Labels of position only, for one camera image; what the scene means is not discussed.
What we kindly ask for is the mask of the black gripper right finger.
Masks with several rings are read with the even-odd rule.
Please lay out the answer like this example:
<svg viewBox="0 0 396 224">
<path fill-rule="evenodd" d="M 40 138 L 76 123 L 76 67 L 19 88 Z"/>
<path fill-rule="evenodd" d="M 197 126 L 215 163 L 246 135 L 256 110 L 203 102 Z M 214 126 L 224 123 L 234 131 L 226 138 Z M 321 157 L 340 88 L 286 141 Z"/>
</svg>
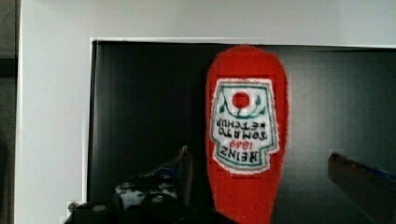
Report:
<svg viewBox="0 0 396 224">
<path fill-rule="evenodd" d="M 396 223 L 395 174 L 334 152 L 328 177 L 374 224 Z"/>
</svg>

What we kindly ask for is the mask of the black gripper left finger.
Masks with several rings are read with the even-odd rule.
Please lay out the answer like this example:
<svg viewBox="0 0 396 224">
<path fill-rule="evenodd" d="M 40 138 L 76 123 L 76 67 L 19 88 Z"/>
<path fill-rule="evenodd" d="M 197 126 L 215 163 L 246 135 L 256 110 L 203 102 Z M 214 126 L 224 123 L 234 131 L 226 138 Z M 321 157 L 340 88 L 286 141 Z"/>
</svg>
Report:
<svg viewBox="0 0 396 224">
<path fill-rule="evenodd" d="M 206 208 L 190 206 L 192 157 L 187 147 L 155 170 L 121 182 L 112 202 L 69 205 L 64 224 L 236 224 Z"/>
</svg>

